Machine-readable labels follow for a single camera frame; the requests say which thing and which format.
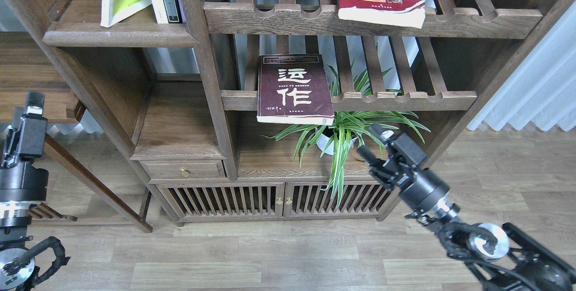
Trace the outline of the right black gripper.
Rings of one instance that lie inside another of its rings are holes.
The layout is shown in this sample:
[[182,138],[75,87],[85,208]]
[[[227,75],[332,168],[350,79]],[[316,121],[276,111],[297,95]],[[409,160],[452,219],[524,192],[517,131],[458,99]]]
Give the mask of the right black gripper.
[[357,152],[387,190],[399,189],[400,198],[412,210],[407,217],[420,222],[459,222],[459,207],[448,199],[449,186],[432,170],[421,167],[426,153],[408,135],[395,134],[379,123],[373,123],[369,131],[386,147],[387,160],[380,160],[367,146],[358,147]]

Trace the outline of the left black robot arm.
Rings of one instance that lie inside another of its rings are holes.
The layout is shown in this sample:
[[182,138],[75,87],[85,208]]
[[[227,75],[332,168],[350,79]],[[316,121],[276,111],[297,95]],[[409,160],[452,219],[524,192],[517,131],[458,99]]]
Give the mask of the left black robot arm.
[[26,248],[30,210],[46,200],[49,172],[35,168],[45,145],[45,95],[30,91],[15,108],[4,142],[0,169],[1,289],[30,291],[68,263],[65,248],[51,236]]

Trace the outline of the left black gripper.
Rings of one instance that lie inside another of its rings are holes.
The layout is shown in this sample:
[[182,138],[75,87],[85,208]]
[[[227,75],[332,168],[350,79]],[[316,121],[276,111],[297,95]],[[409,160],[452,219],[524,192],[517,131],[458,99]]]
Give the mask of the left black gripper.
[[29,209],[46,200],[49,172],[33,166],[44,150],[44,108],[45,94],[27,92],[25,108],[14,110],[1,158],[1,227],[30,224]]

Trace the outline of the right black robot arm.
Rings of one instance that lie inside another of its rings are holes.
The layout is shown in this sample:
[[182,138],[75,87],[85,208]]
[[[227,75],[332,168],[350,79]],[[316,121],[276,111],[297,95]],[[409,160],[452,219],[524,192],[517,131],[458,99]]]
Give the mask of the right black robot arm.
[[449,186],[428,168],[426,153],[408,135],[379,123],[369,132],[387,150],[377,158],[366,146],[358,153],[369,172],[388,191],[399,191],[412,210],[407,217],[432,231],[447,256],[461,261],[484,291],[570,291],[575,269],[511,223],[468,224],[449,200]]

